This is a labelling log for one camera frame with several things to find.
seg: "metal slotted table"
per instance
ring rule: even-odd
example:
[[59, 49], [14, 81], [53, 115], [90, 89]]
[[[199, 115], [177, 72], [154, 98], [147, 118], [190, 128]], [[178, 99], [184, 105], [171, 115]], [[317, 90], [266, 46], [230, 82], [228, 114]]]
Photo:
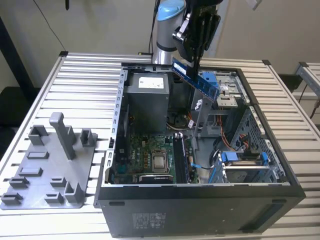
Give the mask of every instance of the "metal slotted table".
[[[0, 161], [0, 196], [7, 192], [30, 141], [32, 125], [48, 132], [52, 112], [62, 112], [74, 132], [91, 128], [98, 141], [85, 194], [77, 209], [0, 210], [0, 236], [23, 239], [111, 239], [100, 209], [93, 207], [102, 157], [109, 134], [121, 62], [150, 63], [150, 56], [69, 53], [60, 56], [15, 138]], [[301, 239], [320, 238], [320, 133], [271, 65], [262, 61], [204, 58], [202, 66], [241, 68], [268, 123], [297, 175], [306, 199], [262, 235], [165, 237], [163, 239]]]
[[300, 75], [320, 98], [320, 63], [300, 62], [296, 74]]

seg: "white wall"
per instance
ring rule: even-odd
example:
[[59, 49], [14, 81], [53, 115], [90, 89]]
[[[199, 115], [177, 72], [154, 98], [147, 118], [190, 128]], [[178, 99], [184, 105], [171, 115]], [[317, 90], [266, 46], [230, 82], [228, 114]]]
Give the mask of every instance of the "white wall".
[[320, 63], [320, 0], [263, 0], [253, 11], [229, 0], [216, 57], [268, 59], [278, 73], [298, 62]]
[[5, 57], [0, 52], [0, 93], [6, 87], [17, 87], [19, 86], [15, 76], [9, 68]]
[[[153, 0], [36, 0], [67, 51], [147, 52]], [[41, 86], [62, 49], [32, 0], [1, 0], [0, 16], [36, 86]]]

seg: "cable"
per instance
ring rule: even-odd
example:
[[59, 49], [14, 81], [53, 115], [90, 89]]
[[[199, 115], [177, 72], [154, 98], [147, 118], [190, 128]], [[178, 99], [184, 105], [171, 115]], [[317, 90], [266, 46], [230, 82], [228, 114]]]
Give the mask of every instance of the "cable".
[[216, 149], [216, 145], [221, 141], [221, 136], [218, 136], [215, 140], [214, 140], [214, 142], [213, 142], [213, 144], [212, 144], [212, 148], [213, 148], [213, 150], [215, 150]]
[[314, 115], [315, 115], [315, 113], [316, 113], [316, 110], [317, 110], [317, 108], [315, 107], [315, 108], [313, 109], [313, 111], [312, 111], [311, 115], [310, 115], [310, 119], [312, 119], [312, 118], [313, 118], [313, 116], [314, 116]]
[[155, 0], [154, 2], [154, 9], [153, 9], [153, 18], [152, 18], [152, 27], [151, 27], [151, 33], [150, 33], [150, 39], [149, 39], [149, 47], [148, 47], [148, 53], [150, 53], [150, 46], [151, 46], [151, 50], [152, 50], [152, 55], [154, 54], [154, 27], [155, 27], [155, 23], [156, 23], [156, 16], [157, 16], [157, 12], [158, 12], [158, 7], [160, 5], [160, 0]]
[[197, 125], [197, 122], [192, 119], [192, 116], [191, 116], [191, 113], [190, 113], [190, 112], [188, 112], [188, 116], [187, 116], [187, 117], [188, 117], [191, 121], [193, 121], [193, 124]]
[[45, 20], [45, 21], [46, 21], [46, 23], [48, 24], [49, 29], [51, 30], [51, 32], [53, 33], [53, 35], [55, 35], [56, 39], [57, 39], [57, 40], [59, 41], [59, 43], [61, 44], [61, 46], [62, 46], [63, 50], [65, 50], [65, 51], [66, 51], [65, 46], [62, 44], [62, 42], [60, 41], [60, 39], [58, 38], [58, 36], [56, 35], [56, 33], [55, 33], [55, 32], [53, 31], [53, 29], [51, 28], [51, 26], [50, 26], [50, 24], [49, 24], [49, 22], [48, 22], [47, 18], [45, 17], [44, 13], [41, 11], [41, 9], [40, 9], [39, 5], [37, 4], [36, 0], [33, 0], [33, 2], [34, 2], [34, 4], [36, 5], [36, 7], [39, 9], [40, 13], [42, 14], [42, 16], [43, 16], [44, 20]]
[[174, 126], [171, 126], [169, 123], [166, 123], [166, 125], [171, 128], [172, 130], [175, 130], [175, 131], [182, 131], [182, 130], [187, 130], [188, 128], [176, 128]]
[[247, 135], [245, 135], [245, 134], [240, 134], [240, 138], [241, 138], [241, 142], [243, 142], [243, 145], [245, 145], [245, 149], [249, 149], [249, 143], [248, 143], [248, 141], [246, 140], [247, 138], [248, 138], [248, 136]]
[[300, 98], [299, 98], [298, 103], [300, 103], [300, 101], [301, 101], [301, 99], [302, 99], [302, 96], [303, 96], [303, 94], [305, 93], [305, 90], [306, 90], [307, 86], [308, 86], [308, 84], [305, 84], [305, 87], [304, 87], [304, 89], [303, 89], [303, 91], [302, 91], [302, 93], [301, 93], [301, 96], [300, 96]]
[[219, 149], [218, 150], [212, 150], [212, 152], [210, 153], [210, 156], [209, 156], [209, 165], [212, 166], [214, 164], [214, 159], [215, 159], [215, 156], [217, 155], [217, 153], [219, 152]]
[[224, 144], [231, 150], [231, 151], [235, 151], [234, 148], [232, 148], [225, 136], [225, 133], [224, 133], [224, 130], [223, 130], [223, 126], [222, 126], [222, 120], [221, 120], [221, 115], [219, 115], [218, 117], [218, 124], [220, 125], [221, 127], [221, 137], [222, 137], [222, 141], [224, 142]]
[[210, 170], [210, 169], [212, 169], [214, 167], [214, 165], [211, 166], [211, 167], [204, 167], [204, 166], [201, 166], [199, 164], [195, 164], [193, 162], [190, 165], [191, 165], [191, 167], [194, 167], [196, 169], [205, 169], [205, 170]]
[[214, 116], [214, 123], [213, 123], [213, 126], [217, 126], [217, 116], [216, 115], [213, 115]]

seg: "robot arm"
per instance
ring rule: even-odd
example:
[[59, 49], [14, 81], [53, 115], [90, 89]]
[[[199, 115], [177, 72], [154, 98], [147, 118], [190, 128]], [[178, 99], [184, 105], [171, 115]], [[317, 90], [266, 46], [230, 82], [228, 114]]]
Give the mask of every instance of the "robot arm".
[[220, 22], [216, 6], [223, 0], [186, 0], [184, 20], [172, 34], [175, 46], [187, 61], [186, 75], [197, 79], [200, 60], [208, 50]]

